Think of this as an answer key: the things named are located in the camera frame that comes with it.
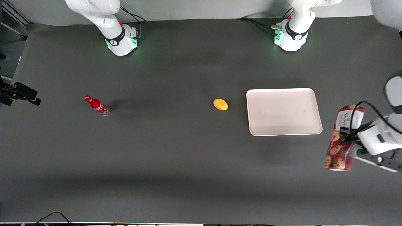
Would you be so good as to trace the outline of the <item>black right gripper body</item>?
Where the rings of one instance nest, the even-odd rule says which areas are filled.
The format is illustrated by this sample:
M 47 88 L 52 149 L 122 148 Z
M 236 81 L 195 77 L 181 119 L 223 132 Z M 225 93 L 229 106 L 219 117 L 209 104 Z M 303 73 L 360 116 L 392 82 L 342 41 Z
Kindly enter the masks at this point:
M 5 83 L 3 79 L 0 77 L 0 102 L 1 104 L 11 106 L 12 104 L 12 97 L 14 96 L 13 93 L 13 86 Z

